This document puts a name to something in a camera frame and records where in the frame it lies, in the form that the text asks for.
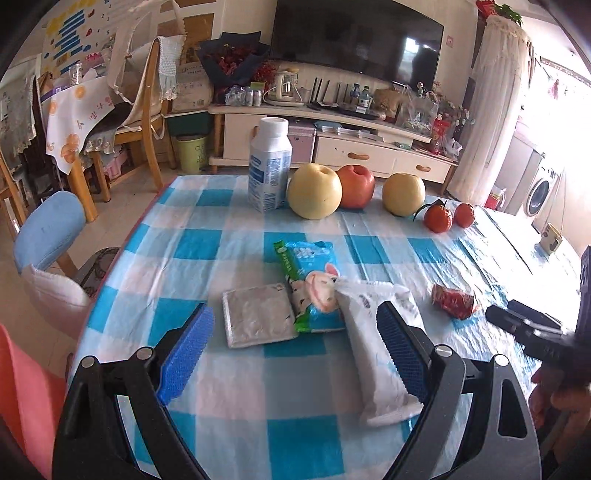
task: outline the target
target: blue chair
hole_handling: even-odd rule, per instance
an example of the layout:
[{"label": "blue chair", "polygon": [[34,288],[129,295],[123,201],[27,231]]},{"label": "blue chair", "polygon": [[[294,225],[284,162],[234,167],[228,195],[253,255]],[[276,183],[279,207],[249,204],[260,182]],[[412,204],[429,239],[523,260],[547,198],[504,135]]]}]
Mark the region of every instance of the blue chair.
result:
[{"label": "blue chair", "polygon": [[[14,262],[31,302],[49,324],[74,339],[119,251],[104,248],[76,268],[67,250],[85,224],[76,195],[60,191],[33,211],[14,242]],[[45,272],[54,262],[68,278]]]}]

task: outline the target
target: green trash bin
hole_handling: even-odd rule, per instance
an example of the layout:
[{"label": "green trash bin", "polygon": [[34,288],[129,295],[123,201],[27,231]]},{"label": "green trash bin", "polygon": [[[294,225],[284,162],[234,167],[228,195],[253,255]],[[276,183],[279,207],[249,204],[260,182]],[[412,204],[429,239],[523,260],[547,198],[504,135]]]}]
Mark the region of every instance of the green trash bin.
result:
[{"label": "green trash bin", "polygon": [[181,170],[189,175],[201,174],[208,165],[207,135],[179,135],[175,143]]}]

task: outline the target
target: blue gripper pad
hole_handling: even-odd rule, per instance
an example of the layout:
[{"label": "blue gripper pad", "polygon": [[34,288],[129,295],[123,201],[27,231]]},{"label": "blue gripper pad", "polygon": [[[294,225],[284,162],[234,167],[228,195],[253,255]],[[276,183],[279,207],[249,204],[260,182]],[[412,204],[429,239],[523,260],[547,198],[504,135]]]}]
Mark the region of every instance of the blue gripper pad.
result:
[{"label": "blue gripper pad", "polygon": [[376,315],[378,332],[407,392],[424,404],[428,395],[428,366],[409,338],[412,332],[398,312],[394,313],[387,304],[390,302],[384,302],[378,307]]},{"label": "blue gripper pad", "polygon": [[202,308],[166,357],[160,368],[160,385],[156,392],[162,405],[168,405],[173,398],[183,393],[213,333],[213,322],[213,310],[209,307]]}]

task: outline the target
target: green snack bag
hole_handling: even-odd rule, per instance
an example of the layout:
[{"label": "green snack bag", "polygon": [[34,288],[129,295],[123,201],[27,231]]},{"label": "green snack bag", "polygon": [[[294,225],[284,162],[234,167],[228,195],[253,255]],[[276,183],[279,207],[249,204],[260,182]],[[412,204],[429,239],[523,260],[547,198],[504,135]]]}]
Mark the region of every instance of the green snack bag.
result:
[{"label": "green snack bag", "polygon": [[295,313],[295,329],[304,332],[343,330],[335,297],[339,276],[333,245],[330,242],[285,242],[274,244]]}]

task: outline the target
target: metal screw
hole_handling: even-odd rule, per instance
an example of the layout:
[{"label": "metal screw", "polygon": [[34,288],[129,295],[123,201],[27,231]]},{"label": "metal screw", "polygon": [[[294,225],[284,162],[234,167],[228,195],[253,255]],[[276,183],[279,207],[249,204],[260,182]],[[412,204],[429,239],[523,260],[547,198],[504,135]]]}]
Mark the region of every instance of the metal screw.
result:
[{"label": "metal screw", "polygon": [[495,355],[495,362],[502,367],[509,365],[509,359],[505,355]]},{"label": "metal screw", "polygon": [[82,368],[90,368],[95,364],[95,358],[93,356],[86,356],[82,359],[82,361],[80,362],[80,365],[82,365]]},{"label": "metal screw", "polygon": [[453,351],[447,345],[437,345],[435,347],[435,352],[439,356],[451,356]]},{"label": "metal screw", "polygon": [[140,360],[147,360],[152,356],[152,349],[149,346],[145,346],[140,348],[136,353],[135,356]]}]

